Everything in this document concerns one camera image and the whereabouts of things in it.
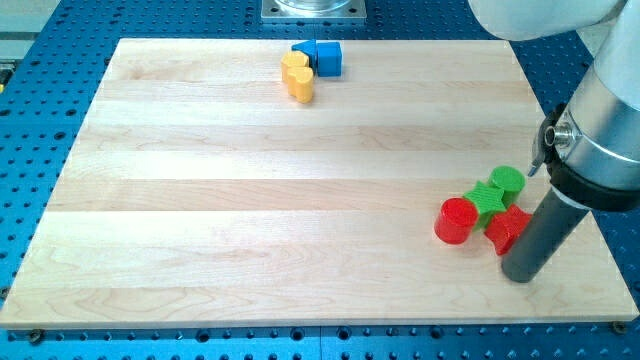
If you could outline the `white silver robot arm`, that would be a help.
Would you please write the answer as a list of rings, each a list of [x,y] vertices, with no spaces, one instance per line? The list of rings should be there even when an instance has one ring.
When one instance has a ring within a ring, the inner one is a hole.
[[[566,106],[541,125],[533,170],[576,206],[628,211],[639,205],[639,2],[470,0],[492,35],[525,41],[616,22]]]

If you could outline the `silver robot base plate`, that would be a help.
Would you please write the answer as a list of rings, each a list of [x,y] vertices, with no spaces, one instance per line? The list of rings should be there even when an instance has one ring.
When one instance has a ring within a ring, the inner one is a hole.
[[[287,21],[364,21],[365,0],[261,0],[261,19]]]

